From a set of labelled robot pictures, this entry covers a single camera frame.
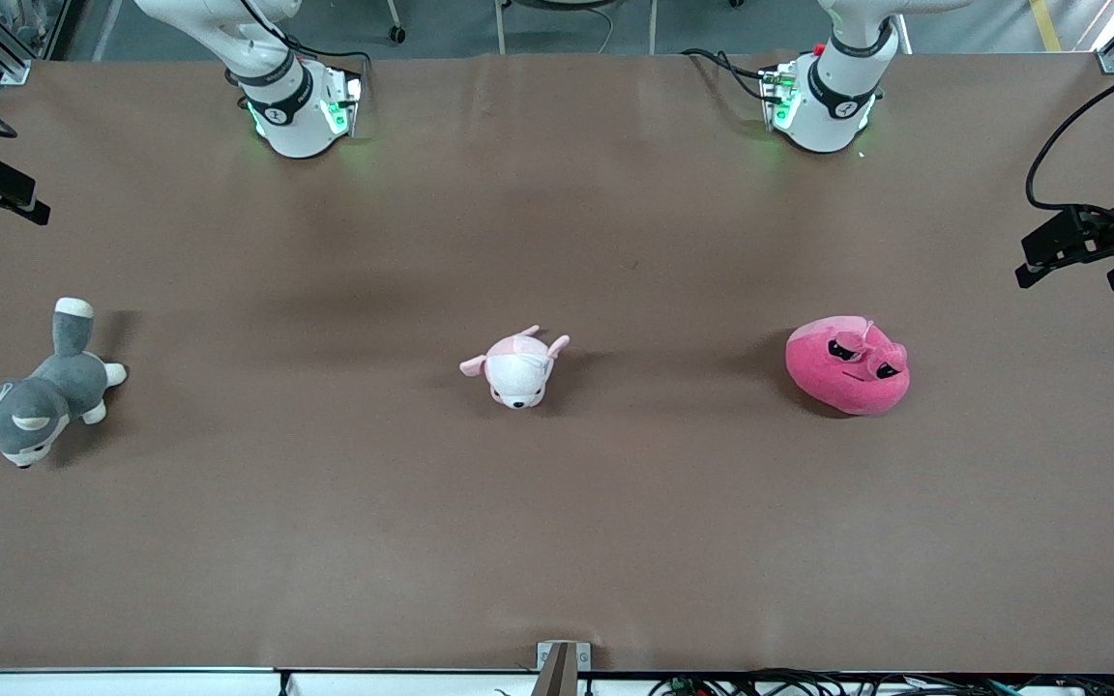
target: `gray husky plush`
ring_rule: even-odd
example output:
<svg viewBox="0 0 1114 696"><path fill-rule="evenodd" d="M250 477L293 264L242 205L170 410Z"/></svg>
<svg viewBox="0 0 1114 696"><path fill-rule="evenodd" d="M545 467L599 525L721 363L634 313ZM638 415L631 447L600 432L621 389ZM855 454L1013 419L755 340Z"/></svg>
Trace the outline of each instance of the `gray husky plush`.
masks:
<svg viewBox="0 0 1114 696"><path fill-rule="evenodd" d="M128 370L85 352L92 336L92 305L75 296L55 304L55 353L26 379L0 386L0 452L27 468L49 453L74 419L106 418L106 389L123 384Z"/></svg>

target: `toy tail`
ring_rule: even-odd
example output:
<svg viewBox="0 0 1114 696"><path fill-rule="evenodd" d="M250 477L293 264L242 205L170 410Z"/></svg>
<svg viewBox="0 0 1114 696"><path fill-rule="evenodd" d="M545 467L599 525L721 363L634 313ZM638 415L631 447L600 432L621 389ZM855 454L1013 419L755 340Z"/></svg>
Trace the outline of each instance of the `toy tail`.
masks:
<svg viewBox="0 0 1114 696"><path fill-rule="evenodd" d="M92 337L92 305L75 296L55 304L55 354L79 355Z"/></svg>

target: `pink plush toy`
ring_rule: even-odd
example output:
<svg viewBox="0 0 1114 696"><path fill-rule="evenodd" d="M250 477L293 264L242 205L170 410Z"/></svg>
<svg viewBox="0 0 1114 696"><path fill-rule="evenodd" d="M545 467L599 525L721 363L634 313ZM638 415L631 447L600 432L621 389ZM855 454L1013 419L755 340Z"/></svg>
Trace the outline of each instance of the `pink plush toy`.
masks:
<svg viewBox="0 0 1114 696"><path fill-rule="evenodd" d="M879 415L910 389L906 345L864 317L828 317L793 332L785 366L810 396L853 415Z"/></svg>
<svg viewBox="0 0 1114 696"><path fill-rule="evenodd" d="M492 400L511 409L527 409L545 398L545 383L553 374L554 361L560 350L569 344L569 336L561 335L553 345L545 345L531 336L539 326L514 334L492 344L487 355L478 355L459 365L465 375L487 378Z"/></svg>

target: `plush toy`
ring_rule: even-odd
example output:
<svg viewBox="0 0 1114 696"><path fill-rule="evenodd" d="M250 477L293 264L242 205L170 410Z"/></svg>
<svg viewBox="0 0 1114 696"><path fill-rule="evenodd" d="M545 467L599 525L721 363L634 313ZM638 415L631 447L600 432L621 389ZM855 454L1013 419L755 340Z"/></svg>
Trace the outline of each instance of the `plush toy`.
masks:
<svg viewBox="0 0 1114 696"><path fill-rule="evenodd" d="M123 384L128 370L85 352L92 335L92 307L63 296L55 304L55 353L26 379L0 386L0 452L27 468L45 458L74 419L106 418L107 386Z"/></svg>
<svg viewBox="0 0 1114 696"><path fill-rule="evenodd" d="M569 344L561 335L553 345L532 339L539 326L514 334L492 344L486 355L478 355L459 365L465 375L487 378L492 400L511 409L527 409L545 398L545 383L553 374L554 361Z"/></svg>
<svg viewBox="0 0 1114 696"><path fill-rule="evenodd" d="M882 414L910 389L906 345L863 317L828 317L794 331L785 366L802 391L848 414Z"/></svg>

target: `brown paper surface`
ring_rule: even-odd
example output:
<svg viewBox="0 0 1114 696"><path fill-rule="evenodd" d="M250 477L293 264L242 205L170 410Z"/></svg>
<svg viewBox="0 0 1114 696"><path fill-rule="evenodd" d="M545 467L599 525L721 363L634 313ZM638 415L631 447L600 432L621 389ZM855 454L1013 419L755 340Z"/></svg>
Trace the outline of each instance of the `brown paper surface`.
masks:
<svg viewBox="0 0 1114 696"><path fill-rule="evenodd" d="M1020 291L1023 177L1092 56L901 57L844 153L685 58L380 62L310 161L215 62L0 97L0 383L61 295L131 373L0 458L0 666L1113 670L1108 265ZM1039 176L1114 204L1114 98ZM913 384L832 418L788 331L879 321ZM458 363L568 333L512 413Z"/></svg>

